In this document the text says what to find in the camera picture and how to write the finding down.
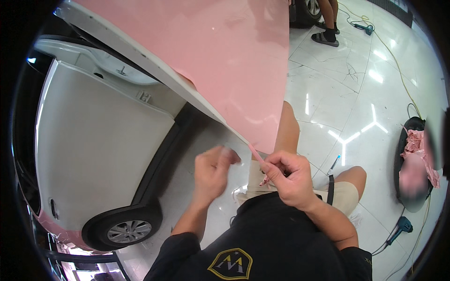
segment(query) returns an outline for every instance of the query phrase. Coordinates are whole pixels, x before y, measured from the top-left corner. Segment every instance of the black t-shirt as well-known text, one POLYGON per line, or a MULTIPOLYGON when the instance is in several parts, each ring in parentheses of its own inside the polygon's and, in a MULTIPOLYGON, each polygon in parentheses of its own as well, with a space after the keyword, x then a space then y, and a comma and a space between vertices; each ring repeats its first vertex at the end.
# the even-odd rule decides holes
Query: black t-shirt
POLYGON ((277 192, 247 200, 229 230, 206 249, 190 232, 170 236, 144 281, 372 280, 372 256, 339 251, 277 192))

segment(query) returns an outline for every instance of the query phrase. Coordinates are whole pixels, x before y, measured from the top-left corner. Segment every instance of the khaki shorts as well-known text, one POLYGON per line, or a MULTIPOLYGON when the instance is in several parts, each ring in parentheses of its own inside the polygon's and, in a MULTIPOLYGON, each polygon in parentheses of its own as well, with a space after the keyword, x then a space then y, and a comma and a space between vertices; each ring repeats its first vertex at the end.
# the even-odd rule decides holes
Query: khaki shorts
MULTIPOLYGON (((262 182, 263 179, 264 174, 260 170, 259 162, 252 160, 252 163, 250 164, 250 175, 248 177, 247 193, 238 193, 236 196, 240 205, 242 205, 242 203, 250 198, 277 191, 277 188, 275 187, 273 182, 269 182, 269 188, 267 188, 267 185, 264 185, 262 187, 259 186, 260 182, 262 182)), ((326 185, 323 189, 328 190, 328 185, 326 185)), ((321 195, 324 202, 327 201, 327 191, 314 190, 314 193, 321 195)), ((358 197, 358 190, 352 183, 334 183, 334 196, 332 206, 343 212, 346 216, 350 216, 350 214, 358 205, 358 197)))

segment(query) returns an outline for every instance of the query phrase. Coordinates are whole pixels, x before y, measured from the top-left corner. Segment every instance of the person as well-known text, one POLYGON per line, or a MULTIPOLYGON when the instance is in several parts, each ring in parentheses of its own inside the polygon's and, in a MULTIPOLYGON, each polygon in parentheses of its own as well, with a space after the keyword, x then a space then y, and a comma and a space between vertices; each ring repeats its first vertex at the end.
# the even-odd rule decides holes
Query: person
POLYGON ((339 41, 336 40, 336 34, 341 33, 336 26, 336 20, 338 17, 338 0, 318 0, 318 3, 320 11, 324 17, 324 21, 318 22, 315 25, 325 31, 313 34, 311 39, 317 43, 338 47, 339 41))
POLYGON ((161 246, 144 278, 152 280, 371 280, 372 256, 358 248, 347 216, 356 207, 366 174, 352 167, 335 179, 333 205, 314 191, 309 161, 297 155, 299 126, 284 102, 274 153, 251 162, 247 193, 230 228, 200 249, 209 205, 240 162, 215 147, 195 158, 195 189, 187 210, 161 246), (265 174, 271 180, 259 186, 265 174))

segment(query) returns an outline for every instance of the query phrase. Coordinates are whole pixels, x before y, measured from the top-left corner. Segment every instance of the floor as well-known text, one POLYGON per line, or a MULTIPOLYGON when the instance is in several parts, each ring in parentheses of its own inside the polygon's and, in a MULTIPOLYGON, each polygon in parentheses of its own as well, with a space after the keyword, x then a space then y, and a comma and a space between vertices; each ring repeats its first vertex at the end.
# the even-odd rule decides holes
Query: floor
MULTIPOLYGON (((371 19, 396 56, 406 87, 423 117, 448 106, 442 69, 429 42, 421 39, 422 34, 365 0, 339 2, 371 19)), ((403 210, 395 199, 392 166, 410 99, 394 58, 380 39, 350 26, 346 18, 340 11, 338 48, 313 42, 310 36, 320 31, 316 27, 290 30, 285 100, 292 104, 300 125, 297 152, 309 159, 315 188, 326 184, 326 173, 338 154, 342 160, 334 174, 353 165, 367 171, 365 192, 350 219, 358 232, 360 248, 373 252, 386 240, 403 210)), ((194 157, 218 144, 234 149, 243 164, 231 167, 225 193, 209 208, 201 247, 228 229, 238 207, 234 194, 246 189, 251 154, 224 126, 211 121, 183 156, 161 198, 164 221, 160 230, 145 242, 117 251, 132 280, 143 279, 189 203, 194 188, 194 157)), ((426 206, 415 214, 405 211, 414 231, 400 234, 391 246, 373 257, 373 280, 401 280, 410 270, 436 224, 447 185, 442 178, 441 188, 432 192, 429 214, 414 253, 426 206)))

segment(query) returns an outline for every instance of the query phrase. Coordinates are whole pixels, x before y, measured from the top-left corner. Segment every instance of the tire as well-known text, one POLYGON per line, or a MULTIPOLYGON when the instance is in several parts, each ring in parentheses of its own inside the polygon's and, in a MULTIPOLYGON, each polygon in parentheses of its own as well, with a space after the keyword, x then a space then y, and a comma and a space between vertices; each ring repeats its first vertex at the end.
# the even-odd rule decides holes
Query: tire
POLYGON ((322 16, 317 0, 296 0, 295 5, 292 6, 295 9, 291 12, 291 14, 295 14, 293 23, 298 27, 311 27, 322 16))
POLYGON ((162 212, 158 202, 102 218, 90 228, 88 235, 96 250, 117 250, 148 239, 158 231, 161 222, 162 212))

